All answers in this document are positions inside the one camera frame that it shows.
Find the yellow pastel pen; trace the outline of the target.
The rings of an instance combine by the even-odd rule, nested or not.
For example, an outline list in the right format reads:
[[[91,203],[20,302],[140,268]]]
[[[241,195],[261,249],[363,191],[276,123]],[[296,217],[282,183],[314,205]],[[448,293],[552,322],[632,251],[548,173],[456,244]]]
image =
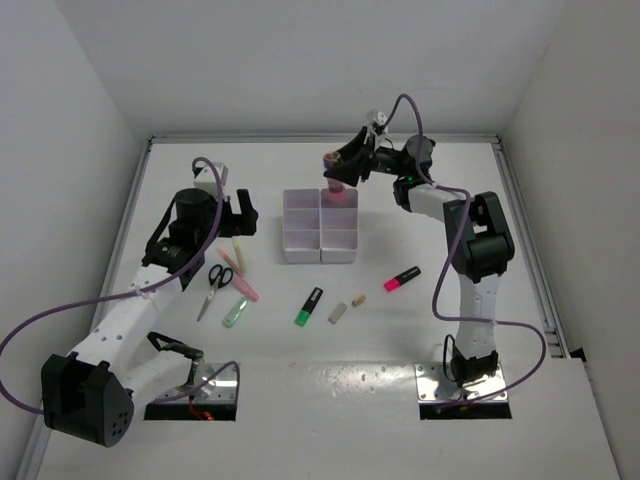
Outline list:
[[[235,256],[236,256],[239,272],[240,272],[241,275],[244,275],[246,273],[246,262],[245,262],[245,259],[244,259],[244,254],[243,254],[240,242],[239,242],[237,237],[234,237],[232,239],[232,245],[233,245],[233,248],[234,248],[234,252],[235,252]]]

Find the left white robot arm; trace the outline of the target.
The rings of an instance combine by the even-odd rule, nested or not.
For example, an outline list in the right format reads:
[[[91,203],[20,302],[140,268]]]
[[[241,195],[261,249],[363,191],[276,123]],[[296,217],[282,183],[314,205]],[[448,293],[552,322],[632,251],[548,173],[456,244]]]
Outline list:
[[[204,386],[196,378],[205,367],[203,352],[153,327],[204,265],[216,238],[256,233],[249,191],[236,195],[239,212],[224,194],[187,188],[174,195],[129,291],[69,354],[52,355],[42,367],[49,429],[112,447],[148,405],[193,397]]]

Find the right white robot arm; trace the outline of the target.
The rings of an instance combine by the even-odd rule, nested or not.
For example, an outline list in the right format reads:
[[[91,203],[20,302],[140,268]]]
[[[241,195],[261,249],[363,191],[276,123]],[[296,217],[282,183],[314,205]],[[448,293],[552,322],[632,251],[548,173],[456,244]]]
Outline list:
[[[451,357],[444,363],[449,379],[463,386],[497,371],[496,296],[515,244],[496,193],[473,196],[432,179],[434,146],[426,136],[414,135],[395,150],[378,145],[377,135],[362,128],[348,144],[325,156],[324,176],[330,183],[356,187],[373,172],[393,175],[398,206],[443,223],[447,240],[443,269],[452,268],[460,285],[459,326]]]

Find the pink pastel pen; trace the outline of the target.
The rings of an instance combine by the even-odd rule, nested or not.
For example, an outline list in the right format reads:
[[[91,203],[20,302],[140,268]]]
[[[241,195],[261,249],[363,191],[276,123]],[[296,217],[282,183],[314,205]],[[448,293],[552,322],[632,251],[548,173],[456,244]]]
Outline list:
[[[244,275],[242,268],[222,248],[216,247],[215,250],[220,258],[234,271],[236,275],[240,277]]]

